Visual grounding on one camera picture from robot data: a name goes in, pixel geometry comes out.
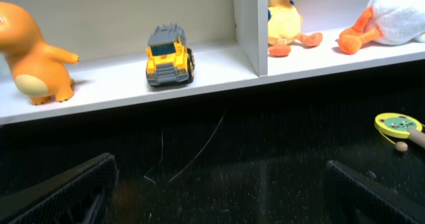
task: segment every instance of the yellow belly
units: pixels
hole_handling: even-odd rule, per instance
[[[30,97],[44,97],[48,94],[47,85],[39,78],[20,74],[15,77],[15,85],[23,94]]]
[[[277,39],[287,39],[288,44],[301,33],[301,17],[295,7],[271,7],[272,18],[268,21],[269,43]]]

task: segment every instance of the green cat face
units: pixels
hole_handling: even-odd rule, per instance
[[[407,131],[409,129],[416,129],[416,124],[406,118],[405,116],[399,116],[396,118],[387,118],[386,120],[380,120],[385,126],[398,131]]]

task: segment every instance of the yellow toy truck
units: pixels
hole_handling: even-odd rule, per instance
[[[186,46],[186,36],[177,24],[157,27],[146,49],[146,79],[151,86],[185,82],[192,83],[195,59]]]

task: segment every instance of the gray truck roof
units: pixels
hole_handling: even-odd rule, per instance
[[[165,45],[173,43],[177,40],[177,37],[179,37],[179,35],[184,37],[185,32],[176,23],[171,23],[170,25],[163,25],[162,27],[157,26],[153,34],[149,37],[147,45],[151,47],[156,45]]]

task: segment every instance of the white plush toy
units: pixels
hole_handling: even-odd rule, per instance
[[[338,44],[353,55],[370,41],[402,45],[412,39],[425,43],[425,0],[370,0],[355,25],[340,34]]]

